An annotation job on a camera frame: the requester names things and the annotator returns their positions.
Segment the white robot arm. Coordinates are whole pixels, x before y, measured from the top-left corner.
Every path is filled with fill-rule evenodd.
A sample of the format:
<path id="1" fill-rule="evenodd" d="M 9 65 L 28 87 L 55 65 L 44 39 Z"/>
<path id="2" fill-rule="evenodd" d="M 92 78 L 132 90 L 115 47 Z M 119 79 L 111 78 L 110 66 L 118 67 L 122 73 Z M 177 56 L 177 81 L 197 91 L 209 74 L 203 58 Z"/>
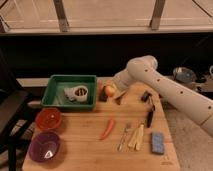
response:
<path id="1" fill-rule="evenodd" d="M 150 86 L 213 137 L 213 100 L 161 75 L 157 66 L 151 55 L 133 58 L 113 76 L 113 83 L 119 91 L 126 91 L 136 82 Z"/>

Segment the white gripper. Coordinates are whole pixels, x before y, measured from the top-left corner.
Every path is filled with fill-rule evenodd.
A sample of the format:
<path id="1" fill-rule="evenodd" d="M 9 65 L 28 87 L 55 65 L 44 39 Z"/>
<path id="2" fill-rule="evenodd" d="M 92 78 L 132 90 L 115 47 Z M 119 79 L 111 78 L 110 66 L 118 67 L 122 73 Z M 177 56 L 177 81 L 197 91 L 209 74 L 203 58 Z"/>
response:
<path id="1" fill-rule="evenodd" d="M 120 90 L 114 94 L 113 99 L 115 100 L 123 97 L 127 93 L 127 89 L 134 83 L 134 79 L 128 71 L 124 69 L 113 76 L 113 82 Z"/>

